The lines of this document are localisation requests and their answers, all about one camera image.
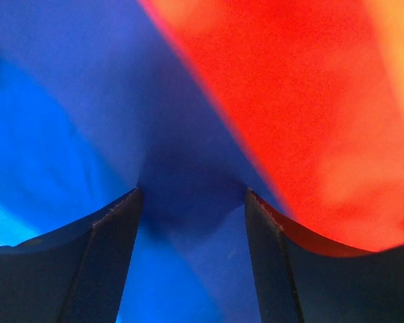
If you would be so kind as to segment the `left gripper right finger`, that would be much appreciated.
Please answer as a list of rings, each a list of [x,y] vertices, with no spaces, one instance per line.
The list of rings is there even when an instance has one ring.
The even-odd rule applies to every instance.
[[[369,252],[340,244],[251,190],[244,208],[263,322],[404,322],[404,245]]]

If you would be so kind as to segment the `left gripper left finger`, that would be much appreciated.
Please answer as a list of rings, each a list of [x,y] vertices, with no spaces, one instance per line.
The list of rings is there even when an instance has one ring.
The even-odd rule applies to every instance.
[[[0,246],[0,322],[115,322],[142,208],[134,189],[64,227]]]

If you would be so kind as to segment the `rainbow striped shorts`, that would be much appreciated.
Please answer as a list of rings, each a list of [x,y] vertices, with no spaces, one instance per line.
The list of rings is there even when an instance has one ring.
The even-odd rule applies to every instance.
[[[0,1],[0,246],[139,189],[115,322],[263,322],[253,191],[404,245],[404,1]]]

